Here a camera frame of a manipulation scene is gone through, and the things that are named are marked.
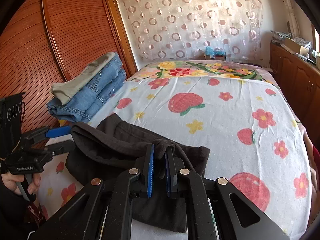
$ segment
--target stack of folded clothes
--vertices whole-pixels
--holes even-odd
[[[47,103],[49,113],[70,122],[89,122],[103,104],[123,85],[126,78],[119,55],[108,52],[82,73],[65,83],[52,85],[54,98]]]

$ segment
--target floral blanket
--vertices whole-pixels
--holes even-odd
[[[125,81],[89,125],[97,127],[111,113],[179,143],[208,147],[206,178],[229,179],[291,239],[306,230],[311,204],[306,147],[265,70],[217,61],[151,64]],[[66,158],[58,155],[44,167],[38,197],[47,217],[82,187],[65,168]],[[133,221],[131,238],[188,235]]]

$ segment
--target hand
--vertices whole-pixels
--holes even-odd
[[[20,189],[17,186],[17,182],[24,181],[24,175],[12,175],[9,171],[5,174],[1,174],[3,184],[17,195],[21,195]],[[36,193],[40,187],[40,174],[34,173],[32,176],[32,182],[28,187],[29,194]]]

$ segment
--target wire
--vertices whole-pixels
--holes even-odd
[[[22,104],[23,104],[23,114],[22,114],[22,119],[21,119],[21,127],[22,127],[22,123],[23,123],[23,119],[24,119],[24,113],[26,111],[26,103],[22,102]]]

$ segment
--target red wooden wardrobe door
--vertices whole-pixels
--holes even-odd
[[[25,91],[22,131],[57,124],[46,103],[49,89],[63,82],[49,47],[40,0],[26,0],[0,36],[0,98]]]
[[[48,31],[71,78],[96,58],[119,52],[105,0],[43,0]]]

